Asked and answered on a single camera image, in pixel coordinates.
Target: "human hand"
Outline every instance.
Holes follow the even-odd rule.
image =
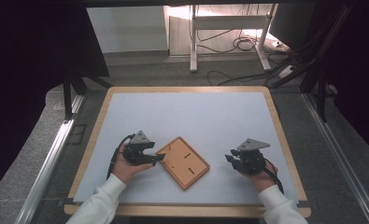
[[[124,184],[128,184],[128,182],[132,179],[132,177],[140,172],[148,170],[152,167],[151,163],[141,164],[138,166],[133,166],[122,156],[123,149],[127,144],[122,144],[120,147],[120,151],[118,153],[117,159],[115,160],[114,167],[112,168],[112,174],[120,179]]]
[[[271,162],[267,161],[265,167],[275,175],[277,174],[277,168]],[[264,171],[261,171],[257,175],[246,175],[243,173],[240,174],[249,179],[253,184],[254,188],[259,192],[276,184],[276,182],[272,179],[272,177]]]

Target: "wooden table frame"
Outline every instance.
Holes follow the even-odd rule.
[[[277,131],[279,142],[282,146],[283,154],[289,166],[293,185],[298,196],[299,211],[304,217],[309,217],[311,210],[307,202],[305,191],[295,167],[294,160],[283,133],[280,120],[277,116],[274,102],[269,90],[265,87],[113,87],[108,90],[103,102],[97,121],[94,125],[91,138],[83,155],[77,175],[70,189],[68,198],[74,198],[78,190],[79,183],[88,167],[97,137],[103,125],[103,120],[108,110],[108,105],[114,93],[119,92],[263,92],[269,108],[272,120]],[[66,204],[64,211],[67,214],[74,214],[79,205]],[[262,217],[264,208],[261,204],[255,205],[166,205],[166,204],[120,204],[117,209],[117,216],[128,217]]]

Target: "white wall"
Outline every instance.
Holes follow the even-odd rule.
[[[163,7],[87,10],[103,53],[168,49]]]

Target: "wooden block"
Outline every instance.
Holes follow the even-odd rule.
[[[156,152],[162,153],[165,156],[160,163],[184,190],[210,169],[210,165],[181,137]]]

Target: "floor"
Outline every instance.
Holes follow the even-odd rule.
[[[282,60],[284,56],[280,55],[275,55],[272,59],[279,62]],[[189,58],[186,56],[169,56],[166,52],[111,53],[106,55],[111,75],[106,80],[114,86],[216,86],[222,82],[221,85],[263,85],[268,79],[252,77],[263,72],[254,53],[206,53],[199,57],[198,62],[199,70],[194,74],[190,72]],[[246,78],[237,81],[234,80],[236,77]],[[279,76],[274,76],[269,81],[278,79]],[[271,92],[305,193],[311,203],[312,215],[307,220],[317,224],[369,223],[359,204],[361,199],[354,194],[353,187],[344,175],[343,167],[337,162],[338,159],[320,130],[317,120],[307,107],[305,97],[299,92],[301,80],[302,77],[298,77]],[[68,192],[67,188],[71,185],[70,181],[77,171],[81,152],[92,131],[92,123],[97,118],[97,111],[106,94],[103,87],[88,79],[85,81],[90,90],[85,95],[80,110],[89,113],[80,111],[80,120],[86,121],[76,123],[76,127],[85,125],[86,129],[80,140],[75,132],[68,137],[56,163],[55,172],[51,175],[40,204],[34,211],[33,223],[65,223],[69,218],[64,213],[62,204]],[[47,94],[46,103],[32,135],[0,183],[0,223],[15,222],[48,156],[64,119],[62,86]],[[334,134],[334,139],[369,195],[369,146],[339,114],[334,106],[334,98],[327,99],[326,117],[329,130]],[[119,221],[171,223],[174,220],[132,217]]]

